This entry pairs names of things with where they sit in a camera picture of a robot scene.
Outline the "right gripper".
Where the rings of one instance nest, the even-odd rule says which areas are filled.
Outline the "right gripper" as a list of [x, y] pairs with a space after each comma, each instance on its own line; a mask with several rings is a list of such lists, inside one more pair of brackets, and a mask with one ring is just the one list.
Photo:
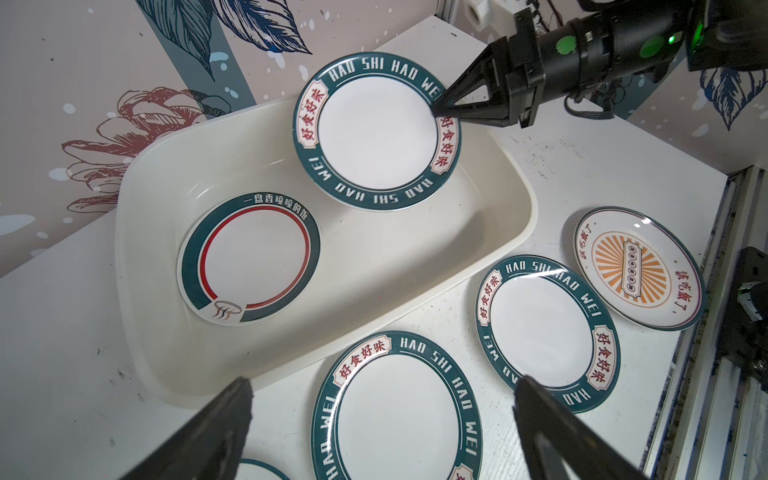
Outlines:
[[[539, 36], [533, 13], [515, 14], [516, 33], [488, 44], [431, 106], [435, 117], [493, 127], [533, 124], [539, 106], [579, 101], [606, 81], [606, 16], [593, 13]], [[459, 103], [480, 87], [488, 100]]]

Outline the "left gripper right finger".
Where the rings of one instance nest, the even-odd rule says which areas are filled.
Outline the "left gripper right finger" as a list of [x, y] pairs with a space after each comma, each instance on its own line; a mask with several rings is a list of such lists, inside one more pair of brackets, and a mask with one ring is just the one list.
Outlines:
[[644, 477], [532, 377], [518, 382], [513, 410], [532, 479]]

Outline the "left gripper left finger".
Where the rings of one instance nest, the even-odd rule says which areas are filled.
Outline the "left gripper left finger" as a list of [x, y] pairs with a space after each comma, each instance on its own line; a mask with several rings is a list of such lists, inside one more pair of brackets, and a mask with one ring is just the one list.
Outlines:
[[253, 390], [232, 381], [126, 479], [233, 479], [251, 423]]

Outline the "orange sunburst plate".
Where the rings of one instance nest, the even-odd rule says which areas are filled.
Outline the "orange sunburst plate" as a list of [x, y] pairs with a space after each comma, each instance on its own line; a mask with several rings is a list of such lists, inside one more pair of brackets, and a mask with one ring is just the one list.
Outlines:
[[597, 294], [629, 321], [659, 331], [682, 331], [703, 317], [702, 272], [665, 226], [636, 210], [605, 206], [577, 222], [579, 270]]

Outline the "green red ring plate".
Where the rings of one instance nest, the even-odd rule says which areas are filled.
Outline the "green red ring plate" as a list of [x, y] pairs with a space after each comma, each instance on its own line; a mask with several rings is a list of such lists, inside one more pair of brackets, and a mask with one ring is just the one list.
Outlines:
[[177, 258], [177, 284], [198, 317], [244, 326], [296, 300], [320, 254], [320, 229], [304, 203], [283, 193], [247, 193], [211, 208], [190, 228]]

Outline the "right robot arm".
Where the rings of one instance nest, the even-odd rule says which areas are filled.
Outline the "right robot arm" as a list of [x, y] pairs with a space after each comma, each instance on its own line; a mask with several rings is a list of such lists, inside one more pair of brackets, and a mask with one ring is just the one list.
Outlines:
[[614, 117], [620, 80], [659, 82], [685, 53], [692, 71], [767, 67], [764, 1], [582, 1], [584, 17], [543, 34], [539, 4], [516, 12], [506, 1], [472, 1], [481, 27], [507, 30], [435, 101], [436, 117], [494, 127], [534, 123], [541, 104], [562, 100], [572, 116]]

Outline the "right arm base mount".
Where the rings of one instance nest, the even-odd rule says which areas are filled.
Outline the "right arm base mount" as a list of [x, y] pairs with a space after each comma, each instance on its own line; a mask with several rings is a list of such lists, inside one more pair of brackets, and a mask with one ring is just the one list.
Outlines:
[[737, 260], [716, 353], [767, 391], [767, 254], [755, 247]]

